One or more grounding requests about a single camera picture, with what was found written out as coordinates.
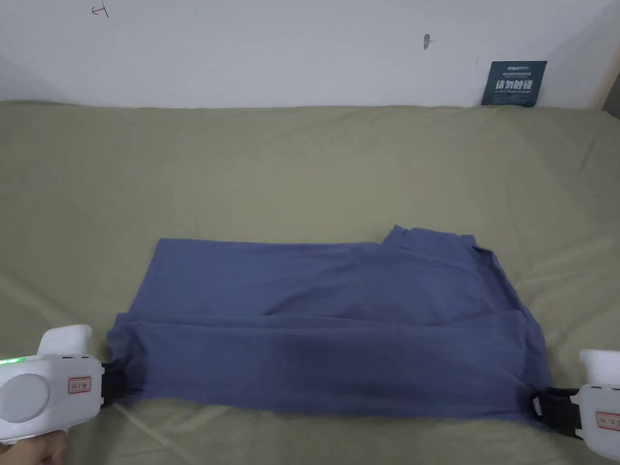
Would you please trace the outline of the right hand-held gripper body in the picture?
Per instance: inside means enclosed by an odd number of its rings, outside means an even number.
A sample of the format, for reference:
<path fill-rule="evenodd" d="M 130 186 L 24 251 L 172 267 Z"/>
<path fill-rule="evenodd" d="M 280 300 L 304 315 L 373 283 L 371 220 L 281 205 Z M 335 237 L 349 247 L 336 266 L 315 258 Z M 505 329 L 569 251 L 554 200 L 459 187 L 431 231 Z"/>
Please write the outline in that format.
<path fill-rule="evenodd" d="M 580 352 L 587 382 L 568 397 L 569 416 L 553 430 L 579 438 L 588 447 L 619 446 L 619 352 Z"/>

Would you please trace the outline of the person's left hand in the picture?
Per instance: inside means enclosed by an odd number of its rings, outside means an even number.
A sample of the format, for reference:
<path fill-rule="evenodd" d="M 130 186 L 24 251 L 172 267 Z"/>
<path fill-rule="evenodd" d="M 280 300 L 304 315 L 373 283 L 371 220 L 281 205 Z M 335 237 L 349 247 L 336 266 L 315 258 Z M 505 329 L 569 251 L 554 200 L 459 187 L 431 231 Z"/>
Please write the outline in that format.
<path fill-rule="evenodd" d="M 62 430 L 1 446 L 1 464 L 62 464 L 68 435 Z"/>

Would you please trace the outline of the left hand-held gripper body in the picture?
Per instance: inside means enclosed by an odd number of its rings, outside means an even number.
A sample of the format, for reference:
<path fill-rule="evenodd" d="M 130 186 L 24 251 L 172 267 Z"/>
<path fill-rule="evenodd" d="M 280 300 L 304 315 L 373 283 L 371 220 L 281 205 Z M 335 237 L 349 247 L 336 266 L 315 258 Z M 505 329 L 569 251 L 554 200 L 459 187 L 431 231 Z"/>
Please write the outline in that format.
<path fill-rule="evenodd" d="M 125 393 L 122 368 L 88 353 L 88 325 L 53 328 L 35 355 L 1 360 L 1 444 L 93 419 Z"/>

